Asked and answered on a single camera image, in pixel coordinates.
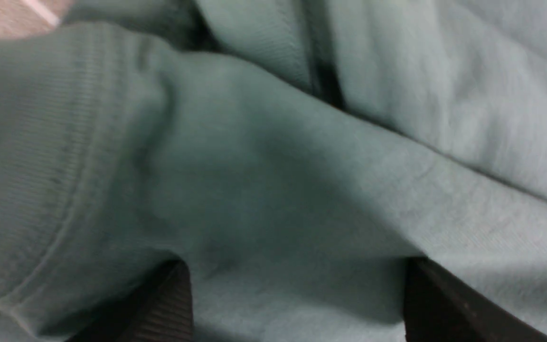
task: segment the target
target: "sweatshirt sleeve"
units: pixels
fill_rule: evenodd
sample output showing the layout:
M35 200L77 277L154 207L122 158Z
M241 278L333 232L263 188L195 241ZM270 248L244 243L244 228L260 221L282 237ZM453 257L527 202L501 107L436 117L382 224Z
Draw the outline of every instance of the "sweatshirt sleeve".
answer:
M168 119L180 60L109 24L0 41L0 316L68 336L174 257L137 229L136 165Z

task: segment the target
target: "pink surface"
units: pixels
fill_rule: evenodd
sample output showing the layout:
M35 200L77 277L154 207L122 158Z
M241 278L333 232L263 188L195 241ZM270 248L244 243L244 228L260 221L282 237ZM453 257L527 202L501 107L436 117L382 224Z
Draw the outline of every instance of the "pink surface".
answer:
M61 17L72 0L40 0ZM0 38L21 38L47 32L52 26L22 0L0 0Z

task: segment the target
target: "wrinkled fabric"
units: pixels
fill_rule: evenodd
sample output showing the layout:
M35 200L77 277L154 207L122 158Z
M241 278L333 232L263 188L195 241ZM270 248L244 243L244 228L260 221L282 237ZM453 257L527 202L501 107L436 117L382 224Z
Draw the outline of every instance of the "wrinkled fabric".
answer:
M297 1L197 3L217 53L163 0L0 41L0 342L178 257L197 341L403 341L410 256L547 334L547 2L328 1L344 111Z

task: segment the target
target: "white cord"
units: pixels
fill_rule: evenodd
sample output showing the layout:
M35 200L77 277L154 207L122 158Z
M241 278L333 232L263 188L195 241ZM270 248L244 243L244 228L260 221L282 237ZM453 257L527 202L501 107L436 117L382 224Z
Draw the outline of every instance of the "white cord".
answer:
M26 6L32 9L43 20L47 21L50 26L58 26L60 19L57 15L52 13L46 5L42 4L39 0L22 0Z

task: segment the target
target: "teal fabric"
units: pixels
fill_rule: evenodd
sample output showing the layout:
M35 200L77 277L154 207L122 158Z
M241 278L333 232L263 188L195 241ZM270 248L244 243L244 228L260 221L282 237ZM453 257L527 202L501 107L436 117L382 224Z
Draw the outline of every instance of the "teal fabric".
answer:
M547 333L547 2L326 4L345 112L294 0L199 0L220 53L165 0L0 41L0 342L176 257L198 341L403 341L424 255Z

